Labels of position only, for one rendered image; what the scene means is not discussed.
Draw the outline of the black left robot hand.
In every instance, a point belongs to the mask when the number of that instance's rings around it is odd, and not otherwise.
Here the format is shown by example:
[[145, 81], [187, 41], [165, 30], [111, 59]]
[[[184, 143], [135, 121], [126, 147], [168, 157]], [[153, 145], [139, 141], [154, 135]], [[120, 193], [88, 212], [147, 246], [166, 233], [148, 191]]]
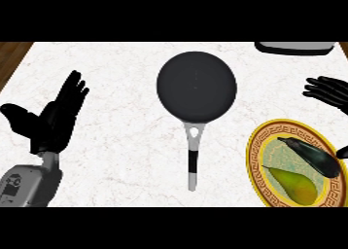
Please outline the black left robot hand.
[[0, 106], [12, 131], [30, 139], [30, 152], [38, 155], [43, 152], [60, 154], [69, 147], [76, 116], [80, 111], [89, 88], [80, 73], [73, 71], [40, 115], [35, 115], [24, 107], [6, 103]]

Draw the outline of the green pear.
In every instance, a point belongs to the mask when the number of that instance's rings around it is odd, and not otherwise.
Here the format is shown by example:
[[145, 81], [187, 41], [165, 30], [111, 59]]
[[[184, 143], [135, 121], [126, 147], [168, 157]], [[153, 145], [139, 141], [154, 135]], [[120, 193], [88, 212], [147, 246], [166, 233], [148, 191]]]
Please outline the green pear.
[[262, 166], [271, 177], [270, 183], [277, 191], [283, 191], [289, 199], [302, 206], [311, 206], [318, 200], [318, 188], [312, 180], [301, 173], [281, 168]]

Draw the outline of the yellow patterned plate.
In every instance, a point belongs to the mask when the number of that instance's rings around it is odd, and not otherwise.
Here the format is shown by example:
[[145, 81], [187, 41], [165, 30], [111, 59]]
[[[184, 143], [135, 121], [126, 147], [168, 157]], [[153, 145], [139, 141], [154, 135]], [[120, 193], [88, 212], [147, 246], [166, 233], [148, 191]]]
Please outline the yellow patterned plate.
[[324, 136], [304, 123], [289, 120], [270, 120], [255, 129], [246, 149], [246, 165], [255, 191], [267, 206], [302, 207], [289, 197], [284, 188], [270, 173], [270, 167], [305, 175], [317, 186], [318, 196], [311, 206], [348, 206], [348, 168], [339, 160], [341, 174], [326, 178], [307, 164], [299, 155], [278, 140], [278, 137], [295, 137], [323, 149], [332, 156], [336, 153], [333, 145]]

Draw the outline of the dark grey frying pan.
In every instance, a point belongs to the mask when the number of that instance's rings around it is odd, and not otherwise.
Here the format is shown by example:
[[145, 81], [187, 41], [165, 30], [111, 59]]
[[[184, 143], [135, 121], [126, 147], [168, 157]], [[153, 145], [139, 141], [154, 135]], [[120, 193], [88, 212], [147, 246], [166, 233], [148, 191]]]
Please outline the dark grey frying pan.
[[234, 74], [210, 53], [185, 52], [163, 65], [157, 94], [171, 114], [182, 121], [188, 141], [188, 190], [197, 188], [197, 161], [205, 126], [228, 111], [237, 93]]

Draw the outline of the dark purple eggplant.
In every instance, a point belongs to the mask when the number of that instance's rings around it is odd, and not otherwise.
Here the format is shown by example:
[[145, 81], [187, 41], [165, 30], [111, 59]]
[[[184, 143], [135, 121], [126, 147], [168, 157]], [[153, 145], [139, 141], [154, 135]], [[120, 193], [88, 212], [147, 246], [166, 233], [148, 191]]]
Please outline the dark purple eggplant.
[[287, 147], [293, 150], [298, 156], [304, 159], [304, 161], [326, 178], [335, 178], [339, 176], [339, 162], [323, 149], [320, 149], [318, 147], [315, 147], [314, 145], [304, 142], [295, 137], [278, 137], [277, 140], [287, 145]]

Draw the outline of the grey and black appliance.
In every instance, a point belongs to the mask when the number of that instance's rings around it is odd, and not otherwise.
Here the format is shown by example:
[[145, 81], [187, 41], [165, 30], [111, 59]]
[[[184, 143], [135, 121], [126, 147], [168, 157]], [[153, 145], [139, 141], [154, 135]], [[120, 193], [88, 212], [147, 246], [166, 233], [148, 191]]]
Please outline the grey and black appliance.
[[264, 53], [286, 55], [327, 55], [333, 42], [256, 42], [256, 49]]

